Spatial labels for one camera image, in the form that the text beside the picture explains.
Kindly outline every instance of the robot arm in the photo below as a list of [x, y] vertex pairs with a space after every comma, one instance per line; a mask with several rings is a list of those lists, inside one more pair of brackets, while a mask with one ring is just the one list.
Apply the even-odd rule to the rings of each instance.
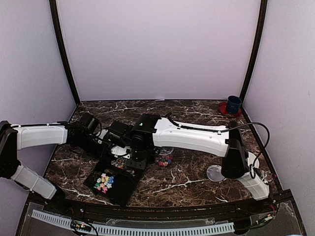
[[97, 158], [107, 152], [106, 142], [99, 143], [91, 134], [97, 119], [84, 114], [77, 124], [53, 123], [46, 125], [11, 125], [0, 122], [0, 177], [11, 179], [30, 191], [51, 200], [59, 209], [64, 203], [64, 192], [47, 179], [27, 168], [17, 158], [17, 150], [48, 145], [71, 144], [79, 146]]
[[[223, 157], [221, 173], [224, 177], [240, 181], [256, 200], [267, 198], [269, 185], [264, 177], [257, 174], [252, 178], [250, 174], [250, 171], [255, 171], [250, 165], [253, 165], [256, 156], [246, 151], [238, 129], [222, 132], [227, 128], [174, 122], [169, 118], [144, 114], [131, 131], [133, 159], [137, 157], [136, 153], [152, 147], [177, 147], [208, 152]], [[256, 161], [255, 168], [258, 167], [259, 162]]]

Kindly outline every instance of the blue cup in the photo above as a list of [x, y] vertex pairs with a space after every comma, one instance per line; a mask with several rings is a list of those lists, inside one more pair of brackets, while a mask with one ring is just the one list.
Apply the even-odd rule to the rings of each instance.
[[242, 104], [242, 100], [237, 96], [229, 96], [226, 104], [226, 111], [230, 114], [238, 113]]

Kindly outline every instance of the black frame post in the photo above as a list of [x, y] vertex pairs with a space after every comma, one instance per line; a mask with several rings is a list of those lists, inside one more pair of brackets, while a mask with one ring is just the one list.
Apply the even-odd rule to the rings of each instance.
[[264, 27], [265, 16], [266, 16], [266, 11], [267, 11], [267, 2], [268, 2], [268, 0], [261, 0], [261, 2], [260, 2], [259, 17], [258, 17], [258, 22], [257, 22], [257, 28], [256, 28], [254, 43], [252, 46], [252, 54], [251, 54], [250, 62], [249, 62], [248, 68], [247, 68], [246, 76], [245, 76], [243, 87], [242, 87], [241, 94], [240, 94], [240, 99], [243, 102], [244, 102], [248, 87], [250, 85], [252, 73], [254, 71], [254, 67], [255, 67], [255, 63], [256, 63], [256, 59], [257, 59], [258, 49], [259, 49], [259, 45], [260, 45], [262, 30]]
[[75, 83], [74, 83], [74, 79], [73, 79], [73, 76], [72, 76], [72, 73], [70, 70], [68, 57], [67, 57], [65, 47], [64, 47], [63, 35], [62, 35], [59, 16], [58, 16], [57, 3], [56, 3], [56, 0], [49, 0], [49, 3], [50, 3], [51, 16], [52, 16], [54, 28], [55, 28], [57, 44], [59, 47], [61, 59], [63, 61], [63, 68], [64, 68], [65, 74], [67, 76], [67, 80], [68, 80], [68, 83], [69, 83], [69, 86], [71, 89], [73, 99], [74, 99], [76, 105], [79, 105], [81, 101], [79, 98], [77, 88], [76, 88]]

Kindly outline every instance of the colorful candy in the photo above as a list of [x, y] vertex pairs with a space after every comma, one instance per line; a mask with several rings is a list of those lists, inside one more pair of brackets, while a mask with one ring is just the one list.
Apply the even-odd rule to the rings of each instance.
[[96, 188], [102, 193], [106, 193], [108, 189], [112, 188], [114, 183], [114, 176], [107, 176], [105, 173], [102, 173], [101, 178], [96, 180], [96, 183], [93, 188]]

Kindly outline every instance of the clear plastic lid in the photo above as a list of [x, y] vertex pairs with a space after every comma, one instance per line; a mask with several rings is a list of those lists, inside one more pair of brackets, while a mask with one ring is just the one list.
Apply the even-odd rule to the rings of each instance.
[[207, 169], [207, 177], [209, 180], [213, 182], [220, 182], [224, 180], [224, 176], [221, 174], [221, 166], [219, 165], [212, 165], [209, 166]]

